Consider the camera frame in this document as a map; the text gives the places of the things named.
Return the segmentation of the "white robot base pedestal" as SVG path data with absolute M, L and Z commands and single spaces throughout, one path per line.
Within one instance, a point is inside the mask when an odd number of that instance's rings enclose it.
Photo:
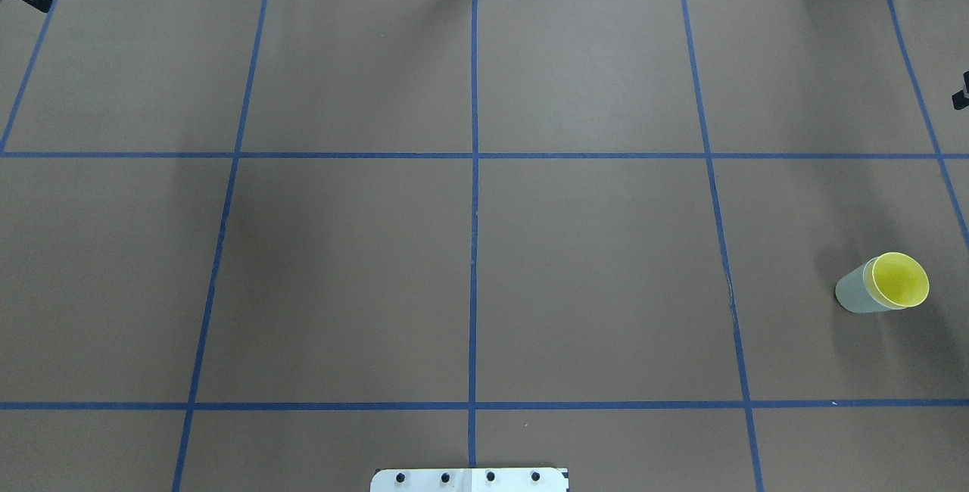
M 553 467 L 380 470 L 370 491 L 569 491 L 567 470 Z

